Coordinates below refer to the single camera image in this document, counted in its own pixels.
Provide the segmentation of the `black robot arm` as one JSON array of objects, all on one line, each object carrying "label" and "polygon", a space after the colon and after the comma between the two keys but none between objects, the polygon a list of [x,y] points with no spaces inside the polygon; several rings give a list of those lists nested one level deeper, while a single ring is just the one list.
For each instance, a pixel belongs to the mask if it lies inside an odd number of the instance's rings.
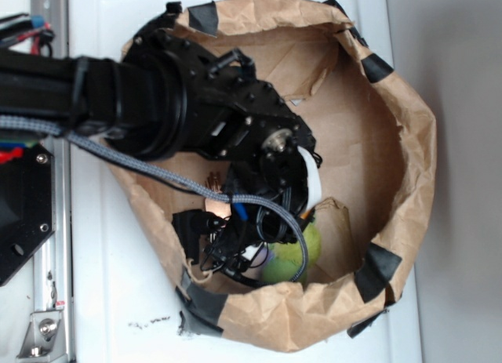
[{"label": "black robot arm", "polygon": [[[183,192],[229,204],[232,216],[176,215],[186,249],[215,234],[213,269],[250,287],[244,273],[254,245],[298,243],[298,281],[308,264],[297,224],[312,207],[309,169],[320,165],[315,138],[273,85],[256,76],[239,49],[215,56],[195,42],[142,31],[121,62],[53,59],[1,52],[1,130],[11,140],[62,137],[98,158]],[[179,152],[231,164],[231,184],[216,194],[154,167]]]}]

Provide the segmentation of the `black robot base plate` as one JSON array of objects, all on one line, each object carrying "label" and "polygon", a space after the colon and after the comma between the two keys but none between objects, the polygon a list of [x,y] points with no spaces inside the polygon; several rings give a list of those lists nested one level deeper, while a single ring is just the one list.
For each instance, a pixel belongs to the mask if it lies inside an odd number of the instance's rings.
[{"label": "black robot base plate", "polygon": [[53,155],[42,145],[1,156],[1,285],[53,234]]}]

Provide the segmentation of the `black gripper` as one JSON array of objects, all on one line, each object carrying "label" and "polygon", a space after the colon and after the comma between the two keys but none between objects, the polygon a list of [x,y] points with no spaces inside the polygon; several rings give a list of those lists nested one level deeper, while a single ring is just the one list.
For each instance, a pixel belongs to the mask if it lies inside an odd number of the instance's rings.
[{"label": "black gripper", "polygon": [[231,165],[226,188],[231,216],[205,246],[202,270],[251,288],[275,284],[261,281],[271,246],[298,242],[302,264],[288,281],[304,282],[309,268],[303,231],[321,200],[321,165],[318,153],[296,145],[267,149],[256,171],[247,164]]}]

